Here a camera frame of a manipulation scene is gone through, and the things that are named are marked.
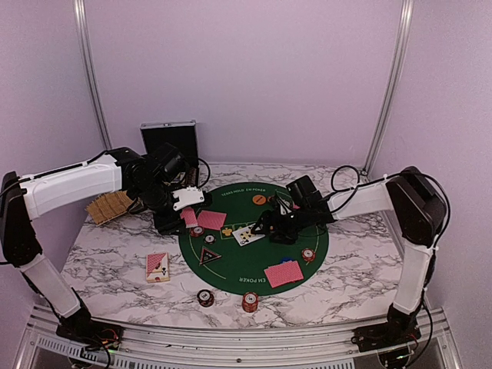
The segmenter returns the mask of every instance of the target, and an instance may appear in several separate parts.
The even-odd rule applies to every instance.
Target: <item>purple wall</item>
[[[88,0],[115,146],[139,126],[200,122],[212,161],[362,165],[401,2]]]
[[[71,2],[0,3],[0,175],[84,160],[102,150],[88,97]],[[81,223],[82,204],[35,221],[57,268]],[[12,367],[34,295],[11,266],[0,267],[0,357]]]
[[[374,175],[416,165],[450,196],[430,297],[464,367],[490,367],[492,3],[419,1]]]

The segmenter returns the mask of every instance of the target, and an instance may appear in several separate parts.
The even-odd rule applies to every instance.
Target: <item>playing card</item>
[[[252,234],[252,228],[253,225],[248,225],[247,227],[239,228],[236,231],[232,232],[232,235],[240,246],[251,244],[255,241],[261,240],[264,237],[264,234]]]
[[[203,228],[220,231],[224,226],[225,218],[228,215],[225,213],[217,213],[216,211],[203,210],[198,215],[198,225]]]
[[[304,279],[301,267],[297,261],[288,261],[283,264],[274,265],[265,269],[264,273],[272,288]]]
[[[194,215],[194,210],[192,208],[184,208],[181,210],[181,219],[184,219],[186,223],[186,228],[193,228],[198,226],[197,217]]]
[[[168,253],[147,255],[146,279],[148,283],[169,281]]]

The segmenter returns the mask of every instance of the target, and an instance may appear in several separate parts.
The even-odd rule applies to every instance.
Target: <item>triangle logo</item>
[[[201,249],[200,265],[207,264],[210,261],[214,261],[220,258],[222,258],[222,255],[216,254],[213,251],[203,247]]]

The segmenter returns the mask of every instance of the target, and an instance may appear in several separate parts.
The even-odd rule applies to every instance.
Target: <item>green felt mat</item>
[[[268,237],[265,237],[241,247],[231,234],[231,231],[255,223],[263,211],[271,209],[268,203],[262,206],[256,205],[253,202],[255,195],[262,194],[268,198],[275,191],[284,200],[291,200],[285,188],[258,182],[229,184],[211,192],[213,204],[203,210],[226,213],[228,216],[224,227],[221,231],[206,229],[199,238],[193,238],[189,232],[179,237],[183,257],[199,278],[232,294],[245,294],[252,291],[260,296],[266,296],[291,290],[304,283],[318,270],[328,251],[328,234],[323,234],[315,226],[304,229],[302,231],[304,237],[300,236],[293,245],[272,244]],[[204,237],[207,234],[216,237],[214,244],[205,244]],[[201,249],[204,246],[220,254],[221,258],[200,265]],[[316,252],[316,259],[311,263],[304,261],[301,256],[305,248]],[[264,269],[280,264],[282,258],[298,261],[304,280],[272,288]]]

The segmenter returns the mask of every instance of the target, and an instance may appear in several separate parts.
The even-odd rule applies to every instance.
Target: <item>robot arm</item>
[[[422,305],[423,290],[434,270],[434,241],[443,231],[447,205],[434,187],[415,167],[357,188],[334,192],[322,198],[308,176],[287,185],[298,209],[286,207],[278,197],[273,211],[265,211],[252,233],[269,234],[273,242],[293,244],[302,229],[325,227],[341,219],[393,211],[404,238],[404,264],[388,322],[354,331],[353,342],[360,351],[369,351],[420,337],[416,316]]]
[[[178,211],[205,200],[205,194],[197,188],[175,189],[170,184],[185,169],[181,153],[164,145],[144,157],[129,148],[119,148],[90,161],[37,175],[5,175],[0,195],[3,254],[52,306],[61,322],[59,335],[78,341],[88,338],[92,342],[86,343],[93,343],[95,338],[103,338],[108,328],[117,332],[121,328],[91,319],[80,297],[43,255],[31,220],[83,198],[126,190],[130,198],[140,198],[154,212],[155,222],[164,225],[159,231],[178,231],[182,226]]]

